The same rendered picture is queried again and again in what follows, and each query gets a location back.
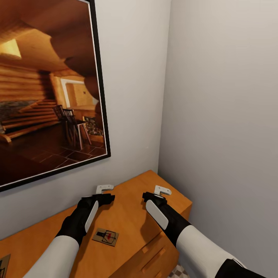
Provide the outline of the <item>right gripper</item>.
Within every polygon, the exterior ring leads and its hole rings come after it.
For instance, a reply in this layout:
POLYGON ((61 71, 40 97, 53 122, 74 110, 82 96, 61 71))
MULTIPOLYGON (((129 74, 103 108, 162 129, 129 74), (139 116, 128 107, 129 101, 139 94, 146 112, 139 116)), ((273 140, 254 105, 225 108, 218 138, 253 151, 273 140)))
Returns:
POLYGON ((147 202, 154 194, 150 192, 145 192, 142 195, 142 198, 144 198, 144 202, 147 202))

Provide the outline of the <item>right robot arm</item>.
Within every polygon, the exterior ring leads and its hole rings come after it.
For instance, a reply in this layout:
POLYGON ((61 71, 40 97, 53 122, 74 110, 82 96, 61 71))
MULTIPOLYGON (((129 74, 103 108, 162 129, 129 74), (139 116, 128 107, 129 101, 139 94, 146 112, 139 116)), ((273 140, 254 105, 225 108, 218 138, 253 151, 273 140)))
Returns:
POLYGON ((237 258, 204 236, 168 205, 160 193, 171 195, 171 190, 156 185, 154 193, 143 193, 146 210, 197 278, 266 278, 248 270, 237 258))

